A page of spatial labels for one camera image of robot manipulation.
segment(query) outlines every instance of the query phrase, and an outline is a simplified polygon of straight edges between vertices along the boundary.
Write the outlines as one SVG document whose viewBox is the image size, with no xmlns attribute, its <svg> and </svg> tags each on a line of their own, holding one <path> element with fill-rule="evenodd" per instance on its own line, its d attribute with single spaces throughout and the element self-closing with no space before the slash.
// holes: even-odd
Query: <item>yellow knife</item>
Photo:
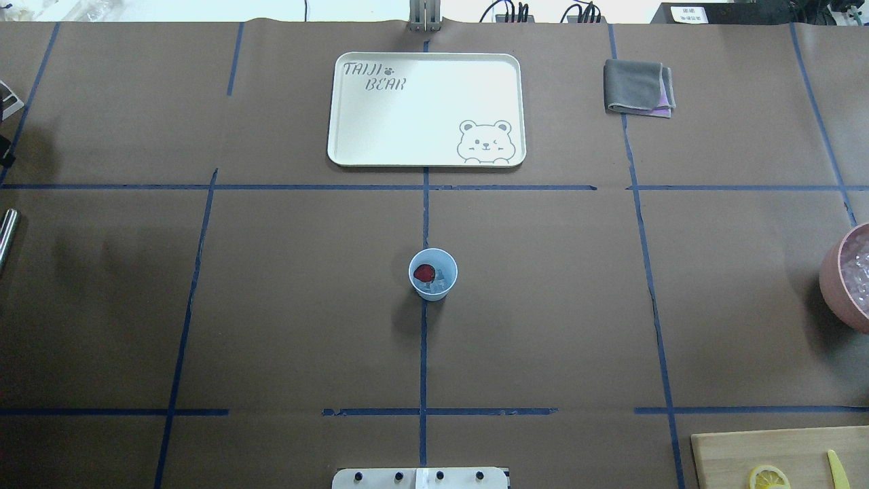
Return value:
<svg viewBox="0 0 869 489">
<path fill-rule="evenodd" d="M 845 467 L 839 461 L 839 455 L 833 450 L 826 451 L 826 458 L 830 461 L 830 472 L 833 473 L 833 487 L 836 489 L 851 489 L 848 476 L 845 475 Z"/>
</svg>

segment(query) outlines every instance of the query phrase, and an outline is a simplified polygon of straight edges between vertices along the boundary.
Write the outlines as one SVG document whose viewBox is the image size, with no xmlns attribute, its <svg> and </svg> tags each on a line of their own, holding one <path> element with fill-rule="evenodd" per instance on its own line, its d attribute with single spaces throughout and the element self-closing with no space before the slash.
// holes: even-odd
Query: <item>white mounting plate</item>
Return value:
<svg viewBox="0 0 869 489">
<path fill-rule="evenodd" d="M 395 475 L 401 472 L 401 480 Z M 443 472 L 443 479 L 437 473 Z M 477 472 L 483 478 L 477 479 Z M 356 480 L 360 473 L 362 479 Z M 393 469 L 341 469 L 332 489 L 508 489 L 510 478 L 498 467 L 423 467 Z"/>
<path fill-rule="evenodd" d="M 515 57 L 349 52 L 335 62 L 328 155 L 339 165 L 497 168 L 525 153 Z"/>
</svg>

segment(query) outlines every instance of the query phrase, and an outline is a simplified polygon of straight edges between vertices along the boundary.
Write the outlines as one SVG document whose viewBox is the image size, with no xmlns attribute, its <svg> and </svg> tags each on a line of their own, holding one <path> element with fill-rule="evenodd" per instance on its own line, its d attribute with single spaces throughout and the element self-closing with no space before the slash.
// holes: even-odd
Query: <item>gray cloth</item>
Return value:
<svg viewBox="0 0 869 489">
<path fill-rule="evenodd" d="M 676 106 L 673 74 L 661 63 L 608 59 L 603 85 L 604 103 L 611 111 L 670 117 Z"/>
</svg>

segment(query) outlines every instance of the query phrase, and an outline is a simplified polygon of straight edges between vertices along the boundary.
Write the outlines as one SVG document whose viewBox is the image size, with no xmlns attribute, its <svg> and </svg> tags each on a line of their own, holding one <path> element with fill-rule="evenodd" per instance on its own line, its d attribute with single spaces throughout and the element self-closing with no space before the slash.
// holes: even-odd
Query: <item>metal rod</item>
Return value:
<svg viewBox="0 0 869 489">
<path fill-rule="evenodd" d="M 0 227 L 0 270 L 3 269 L 6 256 L 9 255 L 9 248 L 12 246 L 12 238 L 15 236 L 15 226 L 17 225 L 18 211 L 9 209 L 3 216 L 3 226 Z"/>
</svg>

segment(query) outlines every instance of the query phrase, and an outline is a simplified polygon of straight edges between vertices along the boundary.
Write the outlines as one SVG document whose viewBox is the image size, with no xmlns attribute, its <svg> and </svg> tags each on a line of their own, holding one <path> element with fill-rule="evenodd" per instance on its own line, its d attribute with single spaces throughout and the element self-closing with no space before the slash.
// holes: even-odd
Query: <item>lemon half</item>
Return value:
<svg viewBox="0 0 869 489">
<path fill-rule="evenodd" d="M 791 483 L 777 467 L 756 466 L 748 474 L 748 489 L 791 489 Z"/>
</svg>

